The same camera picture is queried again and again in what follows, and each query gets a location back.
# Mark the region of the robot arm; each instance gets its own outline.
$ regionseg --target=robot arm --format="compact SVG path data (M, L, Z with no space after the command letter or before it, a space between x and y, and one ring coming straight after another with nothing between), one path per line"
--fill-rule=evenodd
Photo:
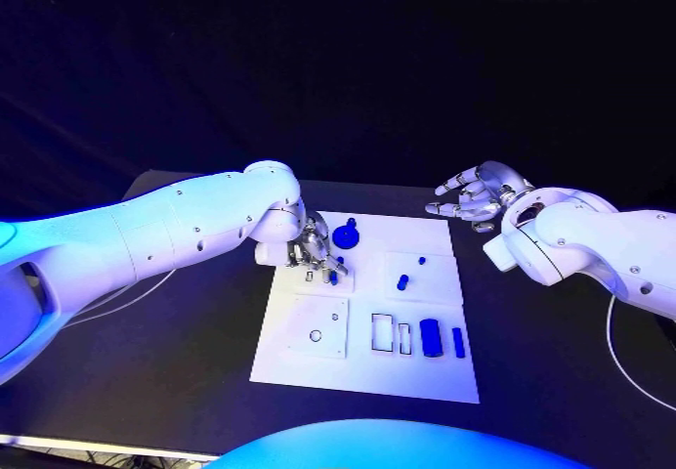
M464 171L437 194L467 183L461 203L431 203L427 211L472 221L479 231L492 230L485 221L505 212L502 234L483 246L503 272L519 266L548 286L585 274L621 301L676 320L675 214L619 212L593 193L536 190L495 161Z
M92 300L211 259L247 237L260 241L261 264L307 264L345 274L317 234L329 231L322 223L319 215L307 217L288 166L274 161L180 181L94 210L0 223L0 383Z

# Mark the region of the blue knob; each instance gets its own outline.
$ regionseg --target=blue knob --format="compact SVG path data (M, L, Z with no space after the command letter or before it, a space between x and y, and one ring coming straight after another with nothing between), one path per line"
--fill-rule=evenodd
M352 249L359 242L359 231L356 230L356 220L348 219L343 227L335 229L333 241L340 249Z
M408 276L399 277L398 290L405 291L405 285L408 284Z

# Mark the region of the white cable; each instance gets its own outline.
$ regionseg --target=white cable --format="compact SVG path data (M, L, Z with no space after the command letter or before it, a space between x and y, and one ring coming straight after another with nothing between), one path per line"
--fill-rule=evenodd
M69 322L62 328L65 329L67 327L71 327L75 324L82 324L88 320L95 320L98 318L103 318L104 316L111 315L113 313L117 313L120 310L131 306L137 301L143 300L159 288L159 286L166 282L166 280L172 277L172 274L176 272L176 269L165 276L165 278L154 284L154 287L141 295L134 298L128 303L126 303L123 306L118 306L114 310L107 311L105 313L101 313L98 315L90 316L88 318L84 318L81 320L74 320Z
M613 318L613 305L616 304L616 296L613 295L613 298L610 299L610 305L608 305L608 319L606 321L606 340L608 342L608 350L610 350L610 355L613 356L613 360L617 364L617 367L620 368L620 371L624 374L624 377L630 381L630 383L634 385L634 387L649 396L659 404L662 404L666 408L670 408L673 411L676 411L676 407L673 405L669 405L666 402L663 402L652 393L646 391L646 389L637 384L637 382L632 379L632 376L629 375L627 371L624 370L623 366L620 365L620 361L617 360L616 356L616 351L613 349L613 340L610 338L610 324L611 324L611 318Z
M103 299L98 303L94 303L88 308L84 308L75 316L79 316L84 313L88 313L91 310L95 310L100 306L103 306L110 300L114 300L137 283L131 283L123 289L117 290L105 299Z

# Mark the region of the blue rectangular block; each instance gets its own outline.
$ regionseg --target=blue rectangular block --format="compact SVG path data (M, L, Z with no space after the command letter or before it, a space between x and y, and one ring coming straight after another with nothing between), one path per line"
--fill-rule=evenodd
M454 327L456 356L464 358L464 344L461 342L461 329Z
M444 355L441 347L440 323L437 320L423 320L420 322L420 335L423 337L423 354L434 358Z

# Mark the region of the black tabletop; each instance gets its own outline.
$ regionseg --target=black tabletop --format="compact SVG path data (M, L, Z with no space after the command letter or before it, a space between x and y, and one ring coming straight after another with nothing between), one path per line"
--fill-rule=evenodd
M186 176L152 171L127 196ZM431 217L428 189L301 186L316 210ZM460 221L450 230L480 405L250 382L274 276L250 239L126 310L59 333L0 387L0 434L221 454L303 424L392 418L486 432L595 467L673 467L676 412L640 394L610 358L610 294L584 276L544 287L519 270L502 274L482 251L490 235ZM624 304L616 344L634 379L676 402L675 351L652 314Z

